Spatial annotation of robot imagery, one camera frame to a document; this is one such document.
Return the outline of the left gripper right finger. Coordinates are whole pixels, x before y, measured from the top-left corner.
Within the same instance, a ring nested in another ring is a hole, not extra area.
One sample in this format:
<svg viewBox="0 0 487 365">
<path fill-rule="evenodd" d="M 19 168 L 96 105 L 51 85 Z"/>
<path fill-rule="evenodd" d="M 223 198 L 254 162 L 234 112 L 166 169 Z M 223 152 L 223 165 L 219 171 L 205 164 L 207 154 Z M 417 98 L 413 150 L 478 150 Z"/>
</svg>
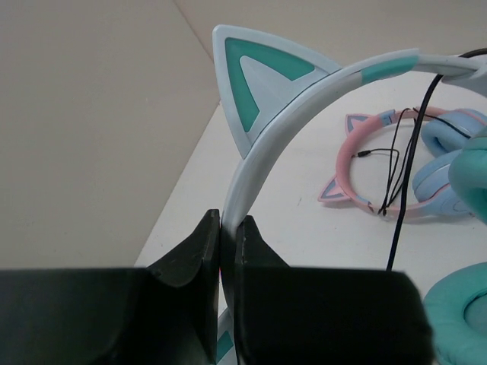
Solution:
<svg viewBox="0 0 487 365">
<path fill-rule="evenodd" d="M 234 338 L 242 364 L 430 364 L 432 330 L 396 271 L 287 265 L 252 217 L 237 233 Z"/>
</svg>

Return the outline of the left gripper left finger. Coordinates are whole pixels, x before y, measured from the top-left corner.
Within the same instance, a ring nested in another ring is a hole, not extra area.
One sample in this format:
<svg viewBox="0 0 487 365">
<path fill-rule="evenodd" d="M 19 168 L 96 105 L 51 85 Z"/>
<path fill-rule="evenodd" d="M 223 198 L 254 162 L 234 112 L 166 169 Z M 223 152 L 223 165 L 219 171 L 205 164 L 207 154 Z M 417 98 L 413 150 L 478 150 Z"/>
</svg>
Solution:
<svg viewBox="0 0 487 365">
<path fill-rule="evenodd" d="M 214 364 L 220 214 L 145 268 L 1 273 L 3 364 Z"/>
</svg>

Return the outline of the teal cat-ear headphones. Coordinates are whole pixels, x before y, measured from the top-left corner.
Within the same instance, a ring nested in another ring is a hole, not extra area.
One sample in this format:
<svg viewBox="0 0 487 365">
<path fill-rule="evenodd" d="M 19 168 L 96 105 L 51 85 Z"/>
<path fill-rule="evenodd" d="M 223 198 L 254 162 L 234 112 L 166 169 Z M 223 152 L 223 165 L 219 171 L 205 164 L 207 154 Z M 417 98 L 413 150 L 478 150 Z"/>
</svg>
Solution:
<svg viewBox="0 0 487 365">
<path fill-rule="evenodd" d="M 461 56 L 389 52 L 342 67 L 290 40 L 243 27 L 219 25 L 212 33 L 221 102 L 241 155 L 221 221 L 221 278 L 228 307 L 218 321 L 217 363 L 242 364 L 234 338 L 234 262 L 237 233 L 269 172 L 297 133 L 331 103 L 359 87 L 429 72 L 434 83 L 486 93 L 485 50 Z M 439 364 L 484 364 L 486 265 L 462 268 L 421 297 Z"/>
</svg>

